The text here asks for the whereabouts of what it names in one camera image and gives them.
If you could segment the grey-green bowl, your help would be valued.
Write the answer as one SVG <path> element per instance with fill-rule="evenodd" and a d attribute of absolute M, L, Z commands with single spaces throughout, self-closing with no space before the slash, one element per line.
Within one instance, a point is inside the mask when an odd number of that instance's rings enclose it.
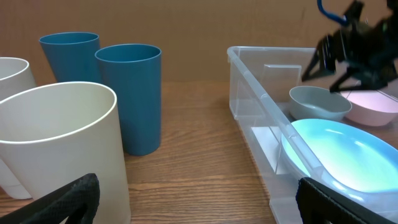
<path fill-rule="evenodd" d="M 295 86 L 289 91 L 289 112 L 295 119 L 342 120 L 352 104 L 339 93 L 317 86 Z"/>

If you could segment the cream cup front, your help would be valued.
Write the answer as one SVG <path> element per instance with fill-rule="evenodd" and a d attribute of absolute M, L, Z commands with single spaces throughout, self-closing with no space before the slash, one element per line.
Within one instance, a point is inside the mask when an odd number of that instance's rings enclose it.
<path fill-rule="evenodd" d="M 2 100 L 1 159 L 34 199 L 94 173 L 94 222 L 131 221 L 118 98 L 108 86 L 54 83 Z"/>

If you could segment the light blue plate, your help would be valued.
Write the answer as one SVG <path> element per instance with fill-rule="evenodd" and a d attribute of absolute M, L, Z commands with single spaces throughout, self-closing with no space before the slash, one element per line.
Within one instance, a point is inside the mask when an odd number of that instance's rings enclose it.
<path fill-rule="evenodd" d="M 359 202 L 372 196 L 397 198 L 397 149 L 353 126 L 325 119 L 292 123 L 326 174 L 319 178 Z"/>

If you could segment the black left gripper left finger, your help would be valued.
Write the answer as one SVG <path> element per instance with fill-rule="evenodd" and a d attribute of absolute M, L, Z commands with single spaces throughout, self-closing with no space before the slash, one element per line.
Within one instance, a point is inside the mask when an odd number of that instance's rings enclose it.
<path fill-rule="evenodd" d="M 4 224 L 92 224 L 100 204 L 100 184 L 94 173 L 1 217 Z"/>

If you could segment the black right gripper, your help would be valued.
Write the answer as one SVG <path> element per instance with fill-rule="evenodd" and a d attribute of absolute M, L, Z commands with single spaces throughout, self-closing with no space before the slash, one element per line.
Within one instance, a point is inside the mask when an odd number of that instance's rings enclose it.
<path fill-rule="evenodd" d="M 394 60 L 397 58 L 397 14 L 380 20 L 375 27 L 355 22 L 349 29 L 320 40 L 301 81 L 334 75 L 337 61 L 346 62 L 346 72 L 329 88 L 330 93 L 356 90 L 380 90 L 397 79 Z"/>

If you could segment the pink bowl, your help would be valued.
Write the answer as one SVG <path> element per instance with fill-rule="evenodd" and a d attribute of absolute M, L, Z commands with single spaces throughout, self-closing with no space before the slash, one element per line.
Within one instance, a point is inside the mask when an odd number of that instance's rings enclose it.
<path fill-rule="evenodd" d="M 341 95 L 352 104 L 345 116 L 366 126 L 385 126 L 397 117 L 397 100 L 380 91 L 344 91 Z"/>

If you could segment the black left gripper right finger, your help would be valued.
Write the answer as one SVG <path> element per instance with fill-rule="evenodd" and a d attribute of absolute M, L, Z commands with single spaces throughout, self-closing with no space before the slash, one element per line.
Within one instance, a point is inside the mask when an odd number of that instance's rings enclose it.
<path fill-rule="evenodd" d="M 304 177 L 295 196 L 303 224 L 393 224 L 316 180 Z"/>

